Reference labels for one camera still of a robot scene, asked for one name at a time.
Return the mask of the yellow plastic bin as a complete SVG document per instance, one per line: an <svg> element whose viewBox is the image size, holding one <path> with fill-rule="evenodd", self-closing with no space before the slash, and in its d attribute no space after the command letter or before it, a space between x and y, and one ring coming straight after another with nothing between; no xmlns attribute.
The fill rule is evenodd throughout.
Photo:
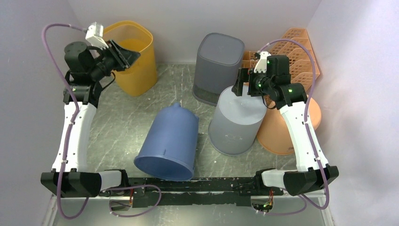
<svg viewBox="0 0 399 226"><path fill-rule="evenodd" d="M116 72L116 83L128 95L137 97L157 83L153 35L133 21L120 21L104 28L103 38L141 56L123 72Z"/></svg>

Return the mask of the grey mesh waste basket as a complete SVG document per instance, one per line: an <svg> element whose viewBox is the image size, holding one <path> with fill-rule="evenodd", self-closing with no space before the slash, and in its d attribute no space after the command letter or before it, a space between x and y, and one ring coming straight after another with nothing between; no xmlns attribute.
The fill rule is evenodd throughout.
<svg viewBox="0 0 399 226"><path fill-rule="evenodd" d="M245 44L221 33L209 33L202 40L195 65L192 94L195 99L215 106L219 96L235 84Z"/></svg>

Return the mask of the grey smooth plastic bin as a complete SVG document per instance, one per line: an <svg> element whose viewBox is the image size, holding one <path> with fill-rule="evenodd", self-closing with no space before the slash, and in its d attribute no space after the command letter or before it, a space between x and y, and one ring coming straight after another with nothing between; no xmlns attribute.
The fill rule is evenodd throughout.
<svg viewBox="0 0 399 226"><path fill-rule="evenodd" d="M238 97L230 86L219 97L208 135L212 146L222 154L233 156L247 152L266 115L262 97L251 97L247 92L245 85L242 96Z"/></svg>

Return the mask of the orange plastic bin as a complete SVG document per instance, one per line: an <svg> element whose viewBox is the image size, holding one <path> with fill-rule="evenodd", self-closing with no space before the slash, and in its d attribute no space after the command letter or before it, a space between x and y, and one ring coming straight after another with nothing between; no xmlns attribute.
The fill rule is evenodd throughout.
<svg viewBox="0 0 399 226"><path fill-rule="evenodd" d="M316 130L322 115L320 106L313 98L310 100L309 113L312 126ZM262 147L272 153L288 155L295 152L287 125L277 109L266 110L256 137Z"/></svg>

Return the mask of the blue plastic bin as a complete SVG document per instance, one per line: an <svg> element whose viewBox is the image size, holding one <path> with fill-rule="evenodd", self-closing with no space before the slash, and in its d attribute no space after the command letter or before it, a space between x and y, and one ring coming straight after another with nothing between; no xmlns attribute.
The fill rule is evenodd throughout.
<svg viewBox="0 0 399 226"><path fill-rule="evenodd" d="M142 172L169 181L194 175L199 118L180 103L158 112L134 165Z"/></svg>

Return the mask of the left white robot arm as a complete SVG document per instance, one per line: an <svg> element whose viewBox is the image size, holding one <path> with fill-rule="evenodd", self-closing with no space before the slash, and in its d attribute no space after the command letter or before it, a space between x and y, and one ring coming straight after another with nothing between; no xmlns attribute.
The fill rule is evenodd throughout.
<svg viewBox="0 0 399 226"><path fill-rule="evenodd" d="M64 76L64 128L59 151L51 171L43 172L41 184L62 198L96 197L112 189L117 195L130 190L128 175L123 169L89 172L87 149L90 127L104 87L104 77L123 72L140 57L140 53L109 40L105 48L76 41L64 48L69 67Z"/></svg>

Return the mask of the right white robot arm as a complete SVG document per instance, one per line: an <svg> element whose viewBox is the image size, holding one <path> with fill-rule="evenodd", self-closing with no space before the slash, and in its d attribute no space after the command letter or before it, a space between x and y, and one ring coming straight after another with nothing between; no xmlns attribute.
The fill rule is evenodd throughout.
<svg viewBox="0 0 399 226"><path fill-rule="evenodd" d="M291 196L326 189L339 170L331 166L324 156L308 114L309 95L301 83L292 83L289 58L270 55L264 51L257 55L254 68L239 69L236 83L231 89L240 97L243 85L248 83L251 97L269 96L287 125L296 157L296 170L265 169L254 182L254 190L267 194L272 187L285 189Z"/></svg>

